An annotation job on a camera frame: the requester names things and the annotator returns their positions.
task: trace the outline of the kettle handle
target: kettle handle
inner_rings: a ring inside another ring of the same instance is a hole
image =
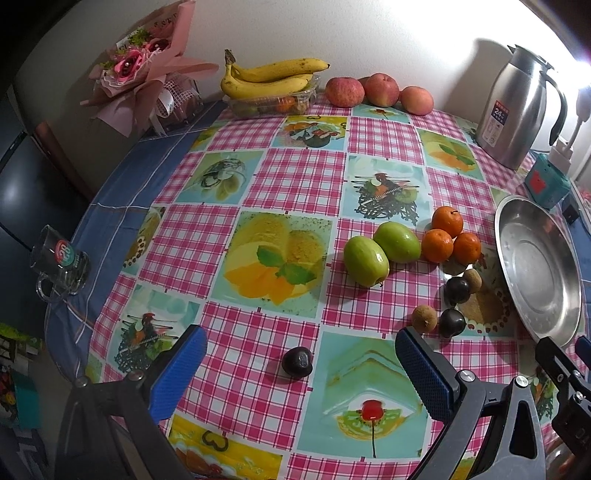
[[[552,77],[550,77],[546,72],[541,73],[542,78],[546,80],[550,85],[552,85],[556,91],[558,92],[558,96],[560,97],[560,113],[558,114],[558,118],[556,119],[556,123],[550,130],[550,146],[554,145],[554,143],[558,140],[558,136],[564,127],[564,122],[566,120],[566,114],[569,111],[569,107],[566,103],[566,97],[556,85],[556,82]]]

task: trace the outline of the banana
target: banana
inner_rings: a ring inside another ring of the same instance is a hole
[[[311,80],[312,74],[294,75],[283,80],[270,83],[244,82],[232,76],[232,64],[226,64],[220,87],[230,98],[246,100],[250,98],[289,95],[304,89]]]
[[[232,60],[232,70],[236,78],[245,82],[274,82],[294,75],[322,72],[330,65],[320,59],[283,60],[262,67],[243,69],[236,65],[236,59],[230,50],[226,50],[226,57]]]

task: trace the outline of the tablecloth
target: tablecloth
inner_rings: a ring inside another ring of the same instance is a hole
[[[112,381],[146,368],[198,323],[207,356],[166,424],[190,470],[406,478],[442,425],[429,418],[393,338],[417,305],[442,310],[446,272],[423,260],[393,265],[383,286],[367,290],[340,253],[351,236],[371,236],[388,219],[421,238],[434,208],[452,205],[483,243],[475,268],[485,286],[461,335],[434,332],[427,341],[481,380],[524,374],[550,437],[556,389],[535,364],[494,247],[495,206],[527,194],[533,158],[517,172],[499,166],[475,144],[475,128],[439,111],[342,109],[323,98],[304,116],[236,121],[222,112],[188,146],[135,239],[118,247],[121,267],[92,326],[87,375]],[[570,239],[560,211],[551,214]],[[295,346],[314,357],[313,373],[299,381],[280,368]],[[575,358],[572,345],[567,352]],[[367,405],[381,409],[373,426]],[[480,421],[462,468],[487,425]]]

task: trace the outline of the teal box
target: teal box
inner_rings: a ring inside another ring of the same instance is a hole
[[[525,178],[525,186],[538,205],[550,210],[570,191],[570,180],[548,161],[548,155],[540,153]]]
[[[18,427],[23,430],[41,427],[39,396],[35,384],[29,377],[12,370],[14,393],[17,398]]]

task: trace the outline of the stainless steel plate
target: stainless steel plate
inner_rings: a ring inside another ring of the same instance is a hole
[[[505,198],[495,215],[496,247],[509,292],[530,335],[564,346],[579,327],[579,266],[566,238],[542,208]]]

